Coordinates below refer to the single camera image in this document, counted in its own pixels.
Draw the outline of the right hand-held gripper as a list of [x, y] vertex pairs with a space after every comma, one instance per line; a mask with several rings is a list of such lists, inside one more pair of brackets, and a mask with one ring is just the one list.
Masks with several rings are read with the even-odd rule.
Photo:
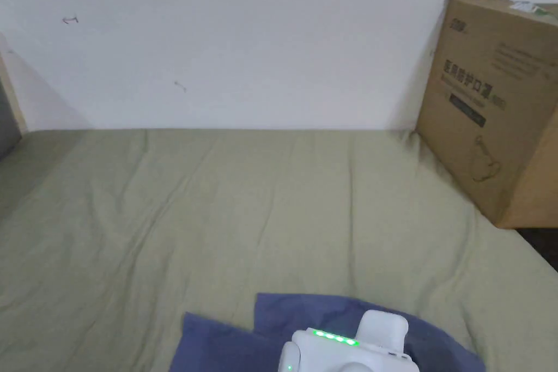
[[279, 371], [418, 371], [404, 353], [408, 322], [398, 314], [368, 310], [354, 338], [315, 328], [298, 330], [283, 346]]

